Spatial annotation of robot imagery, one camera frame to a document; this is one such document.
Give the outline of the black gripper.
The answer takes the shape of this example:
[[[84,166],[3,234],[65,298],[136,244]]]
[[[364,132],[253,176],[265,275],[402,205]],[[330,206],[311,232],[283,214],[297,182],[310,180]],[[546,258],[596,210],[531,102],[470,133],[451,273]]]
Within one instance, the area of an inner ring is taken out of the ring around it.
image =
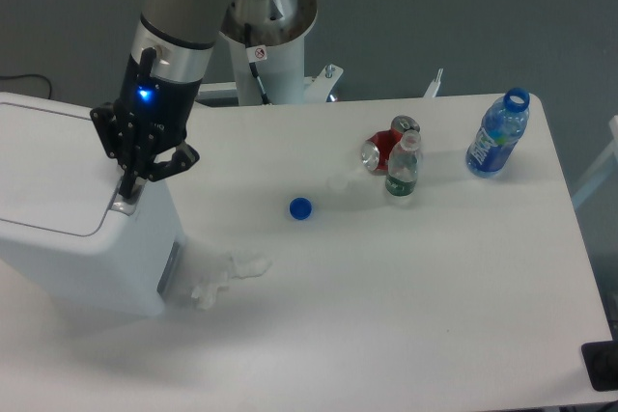
[[[119,194],[134,196],[139,179],[156,182],[193,167],[199,153],[185,142],[186,124],[200,81],[177,83],[151,76],[138,79],[129,56],[120,95],[90,111],[106,155],[123,171]]]

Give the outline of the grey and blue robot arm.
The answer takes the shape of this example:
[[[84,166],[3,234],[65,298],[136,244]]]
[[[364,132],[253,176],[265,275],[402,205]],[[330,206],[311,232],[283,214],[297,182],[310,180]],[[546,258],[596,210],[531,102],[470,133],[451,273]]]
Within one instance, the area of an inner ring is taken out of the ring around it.
[[[218,39],[229,45],[240,104],[301,103],[317,12],[317,0],[145,0],[120,93],[91,113],[122,170],[120,195],[198,161],[186,124]]]

